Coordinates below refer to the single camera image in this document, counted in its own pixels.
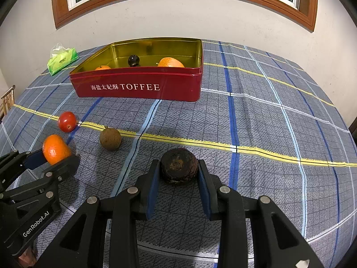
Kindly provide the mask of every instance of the white wall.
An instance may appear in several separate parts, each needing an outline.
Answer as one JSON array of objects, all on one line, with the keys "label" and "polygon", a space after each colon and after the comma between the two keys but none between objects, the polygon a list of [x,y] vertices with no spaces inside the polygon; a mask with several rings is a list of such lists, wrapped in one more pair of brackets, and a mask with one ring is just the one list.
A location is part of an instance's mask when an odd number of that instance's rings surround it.
[{"label": "white wall", "polygon": [[4,76],[0,69],[0,97],[8,90],[8,84],[6,83]]},{"label": "white wall", "polygon": [[0,27],[0,65],[8,85],[23,91],[46,68],[57,42],[81,51],[160,36],[245,44],[295,61],[322,87],[347,125],[357,116],[357,28],[339,0],[318,0],[314,33],[241,0],[125,0],[56,30],[51,0],[18,0]]}]

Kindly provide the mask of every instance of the plaid tablecloth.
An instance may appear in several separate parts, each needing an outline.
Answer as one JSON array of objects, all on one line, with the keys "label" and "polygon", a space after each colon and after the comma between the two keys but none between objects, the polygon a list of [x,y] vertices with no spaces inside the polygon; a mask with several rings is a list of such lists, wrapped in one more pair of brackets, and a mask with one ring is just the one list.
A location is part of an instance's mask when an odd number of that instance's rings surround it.
[{"label": "plaid tablecloth", "polygon": [[[356,236],[357,153],[351,134],[324,91],[299,65],[265,51],[204,41],[201,98],[194,103],[138,98],[78,98],[69,72],[44,71],[16,100],[0,130],[1,155],[34,151],[51,134],[80,154],[77,173],[60,184],[62,213],[40,235],[39,255],[87,197],[106,198],[135,183],[153,159],[185,147],[210,173],[242,195],[271,197],[325,267],[334,267]],[[63,111],[82,124],[65,134]],[[123,135],[116,151],[99,144],[104,126]],[[16,186],[43,176],[26,171]],[[253,245],[247,220],[249,266]],[[197,182],[161,182],[153,219],[138,223],[142,267],[215,267],[220,222],[208,221]],[[104,266],[108,266],[110,225]]]}]

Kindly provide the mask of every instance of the red tomato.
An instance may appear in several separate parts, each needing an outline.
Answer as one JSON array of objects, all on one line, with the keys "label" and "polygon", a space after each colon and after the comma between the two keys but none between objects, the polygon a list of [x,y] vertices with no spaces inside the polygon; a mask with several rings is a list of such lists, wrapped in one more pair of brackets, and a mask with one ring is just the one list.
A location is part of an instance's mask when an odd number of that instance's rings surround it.
[{"label": "red tomato", "polygon": [[64,112],[58,118],[58,127],[66,133],[72,132],[76,127],[77,119],[72,112]]}]

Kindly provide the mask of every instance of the metal tin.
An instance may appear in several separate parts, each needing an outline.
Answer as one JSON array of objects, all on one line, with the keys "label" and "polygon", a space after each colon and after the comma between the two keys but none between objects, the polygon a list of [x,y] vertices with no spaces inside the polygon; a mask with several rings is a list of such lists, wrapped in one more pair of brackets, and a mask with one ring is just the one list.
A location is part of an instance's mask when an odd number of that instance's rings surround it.
[{"label": "metal tin", "polygon": [[[136,54],[140,66],[129,67]],[[185,67],[158,67],[164,57]],[[108,65],[111,69],[95,70]],[[78,65],[70,79],[78,97],[135,97],[193,102],[199,99],[203,72],[202,41],[145,38],[105,46]]]}]

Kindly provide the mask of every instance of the orange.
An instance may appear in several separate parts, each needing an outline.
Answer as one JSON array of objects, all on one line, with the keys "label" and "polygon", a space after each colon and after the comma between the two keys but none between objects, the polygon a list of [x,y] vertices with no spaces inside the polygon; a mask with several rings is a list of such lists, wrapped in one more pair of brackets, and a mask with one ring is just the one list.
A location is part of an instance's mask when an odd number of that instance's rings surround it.
[{"label": "orange", "polygon": [[42,152],[49,162],[49,164],[54,165],[57,162],[60,162],[62,159],[70,156],[71,150],[63,139],[58,135],[50,135],[46,138],[45,142],[42,145]]},{"label": "orange", "polygon": [[162,60],[160,60],[158,66],[184,67],[181,62],[179,62],[177,59],[173,59],[172,57],[164,57]]},{"label": "orange", "polygon": [[108,65],[101,65],[98,66],[95,70],[101,70],[101,69],[111,69],[111,67],[109,67]]}]

